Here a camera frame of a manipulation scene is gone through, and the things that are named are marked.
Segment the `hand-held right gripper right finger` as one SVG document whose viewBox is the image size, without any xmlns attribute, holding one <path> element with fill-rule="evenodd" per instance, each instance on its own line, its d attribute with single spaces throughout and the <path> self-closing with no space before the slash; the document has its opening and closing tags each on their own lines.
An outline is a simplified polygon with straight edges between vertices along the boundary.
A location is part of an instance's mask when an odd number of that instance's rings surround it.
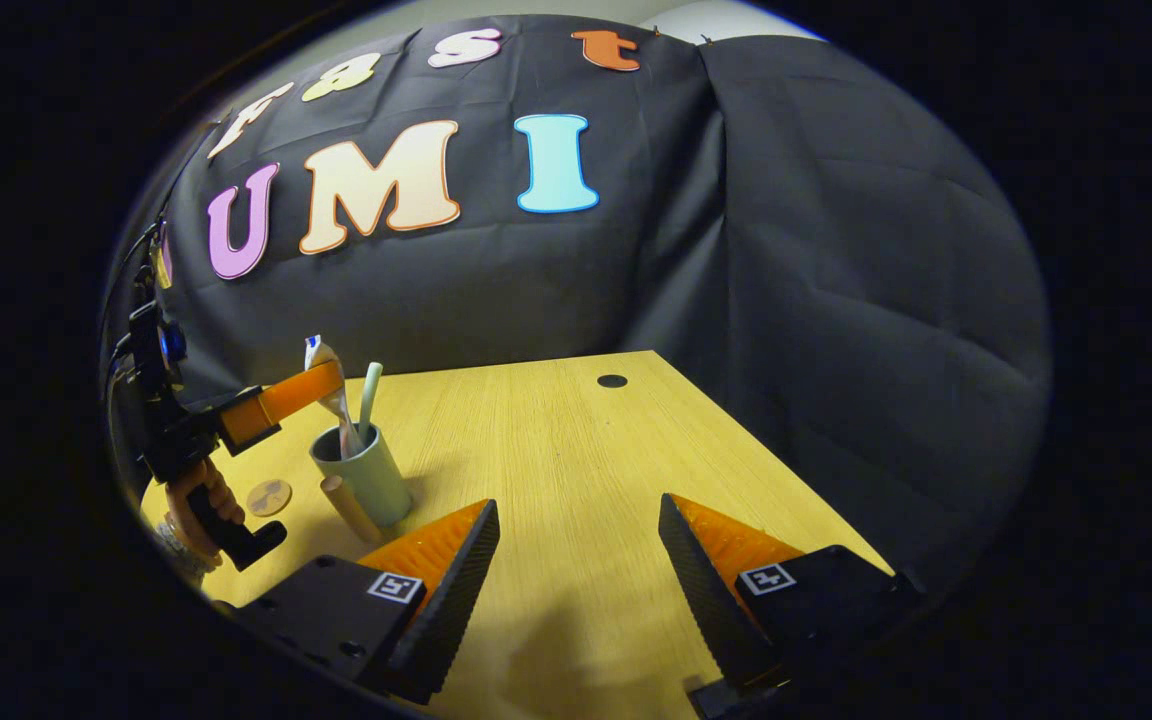
<svg viewBox="0 0 1152 720">
<path fill-rule="evenodd" d="M 673 493 L 658 533 L 719 669 L 687 694 L 699 717 L 765 717 L 823 689 L 922 602 L 904 574 L 841 544 L 795 548 Z"/>
</svg>

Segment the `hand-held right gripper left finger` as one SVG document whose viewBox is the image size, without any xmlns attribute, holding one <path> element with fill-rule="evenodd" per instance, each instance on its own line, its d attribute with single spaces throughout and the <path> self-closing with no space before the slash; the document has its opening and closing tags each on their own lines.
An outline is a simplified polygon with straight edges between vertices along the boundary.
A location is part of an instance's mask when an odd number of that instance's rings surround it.
<svg viewBox="0 0 1152 720">
<path fill-rule="evenodd" d="M 442 691 L 500 538 L 492 498 L 358 560 L 320 555 L 221 611 L 298 659 L 374 694 L 429 705 Z"/>
</svg>

